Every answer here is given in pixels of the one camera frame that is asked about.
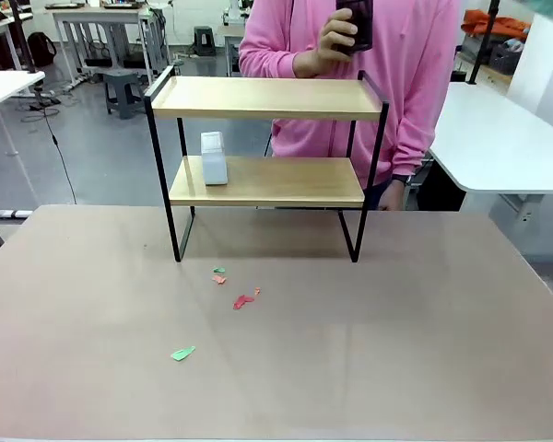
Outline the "person's left hand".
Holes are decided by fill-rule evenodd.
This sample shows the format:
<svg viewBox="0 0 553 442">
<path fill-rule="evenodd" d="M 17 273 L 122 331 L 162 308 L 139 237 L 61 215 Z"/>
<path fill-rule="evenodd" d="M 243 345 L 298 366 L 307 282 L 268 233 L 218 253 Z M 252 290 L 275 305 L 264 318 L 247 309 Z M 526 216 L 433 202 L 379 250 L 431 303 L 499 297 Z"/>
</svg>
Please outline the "person's left hand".
<svg viewBox="0 0 553 442">
<path fill-rule="evenodd" d="M 379 201 L 381 211 L 401 211 L 404 208 L 405 184 L 399 180 L 392 180 Z"/>
</svg>

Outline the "person's right hand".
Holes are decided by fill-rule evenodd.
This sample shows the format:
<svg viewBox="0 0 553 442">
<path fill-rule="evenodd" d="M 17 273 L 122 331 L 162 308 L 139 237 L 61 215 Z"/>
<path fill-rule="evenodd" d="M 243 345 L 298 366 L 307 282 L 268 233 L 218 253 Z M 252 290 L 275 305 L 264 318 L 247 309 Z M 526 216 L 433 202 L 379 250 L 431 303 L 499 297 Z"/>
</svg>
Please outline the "person's right hand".
<svg viewBox="0 0 553 442">
<path fill-rule="evenodd" d="M 324 75 L 337 64 L 348 64 L 351 55 L 348 50 L 355 44 L 358 27 L 351 22 L 349 8 L 336 10 L 320 31 L 315 57 L 317 73 Z"/>
</svg>

